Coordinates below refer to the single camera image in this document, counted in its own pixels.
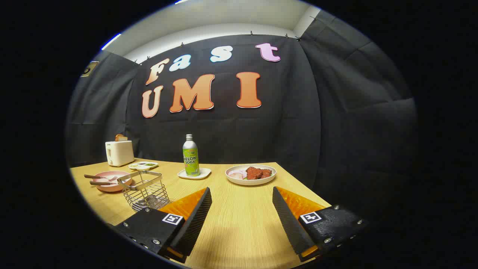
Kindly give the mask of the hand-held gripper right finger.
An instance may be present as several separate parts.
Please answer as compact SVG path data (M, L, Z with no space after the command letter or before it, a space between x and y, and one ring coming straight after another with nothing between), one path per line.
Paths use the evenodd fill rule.
M278 186L273 188L273 205L301 262L334 252L369 226L343 206L326 207Z

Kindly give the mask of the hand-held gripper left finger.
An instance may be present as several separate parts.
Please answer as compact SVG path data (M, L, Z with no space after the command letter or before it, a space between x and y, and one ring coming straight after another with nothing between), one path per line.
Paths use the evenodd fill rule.
M112 229L150 252L186 262L212 205L209 187L160 209L146 207Z

